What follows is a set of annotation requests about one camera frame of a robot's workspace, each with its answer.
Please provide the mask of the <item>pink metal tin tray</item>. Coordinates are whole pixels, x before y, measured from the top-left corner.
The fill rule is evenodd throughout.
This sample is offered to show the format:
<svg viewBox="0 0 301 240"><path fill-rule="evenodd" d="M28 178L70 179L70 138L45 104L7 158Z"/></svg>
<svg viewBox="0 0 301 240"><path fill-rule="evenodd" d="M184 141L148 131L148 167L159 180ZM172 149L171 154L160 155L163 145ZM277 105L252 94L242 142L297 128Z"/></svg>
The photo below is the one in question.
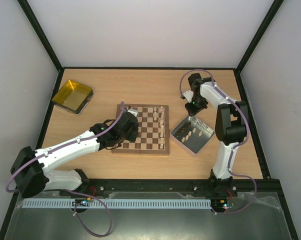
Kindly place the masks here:
<svg viewBox="0 0 301 240"><path fill-rule="evenodd" d="M194 128L196 128L196 132L192 133L189 139L182 142L182 138L186 137L189 131L193 132ZM170 132L172 140L191 156L198 155L214 135L213 128L196 116L189 115L183 118Z"/></svg>

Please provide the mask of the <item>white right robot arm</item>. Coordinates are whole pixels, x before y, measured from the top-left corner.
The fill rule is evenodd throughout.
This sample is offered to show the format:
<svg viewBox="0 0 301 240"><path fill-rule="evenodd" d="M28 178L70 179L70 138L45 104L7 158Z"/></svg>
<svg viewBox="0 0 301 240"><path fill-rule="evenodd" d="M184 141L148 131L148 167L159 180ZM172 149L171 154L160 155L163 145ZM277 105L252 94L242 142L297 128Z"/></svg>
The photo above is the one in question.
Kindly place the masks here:
<svg viewBox="0 0 301 240"><path fill-rule="evenodd" d="M221 90L214 77L202 77L192 73L188 77L190 90L181 95L186 99L185 109L195 116L211 104L216 109L215 135L220 143L217 160L210 171L208 191L216 197L224 197L232 191L232 168L239 146L245 144L250 135L248 106L236 101Z"/></svg>

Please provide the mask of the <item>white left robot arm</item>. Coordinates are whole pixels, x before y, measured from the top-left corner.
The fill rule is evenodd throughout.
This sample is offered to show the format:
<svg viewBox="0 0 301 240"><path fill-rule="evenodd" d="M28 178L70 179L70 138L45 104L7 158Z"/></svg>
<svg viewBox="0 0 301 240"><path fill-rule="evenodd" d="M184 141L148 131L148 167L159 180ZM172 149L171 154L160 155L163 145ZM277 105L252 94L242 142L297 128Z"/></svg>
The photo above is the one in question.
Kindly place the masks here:
<svg viewBox="0 0 301 240"><path fill-rule="evenodd" d="M93 125L84 133L51 147L20 150L11 167L9 182L15 182L13 192L24 199L43 191L62 190L73 195L85 194L90 181L83 170L57 170L57 167L83 155L112 150L125 140L135 142L138 136L138 114L135 109L120 107L114 120Z"/></svg>

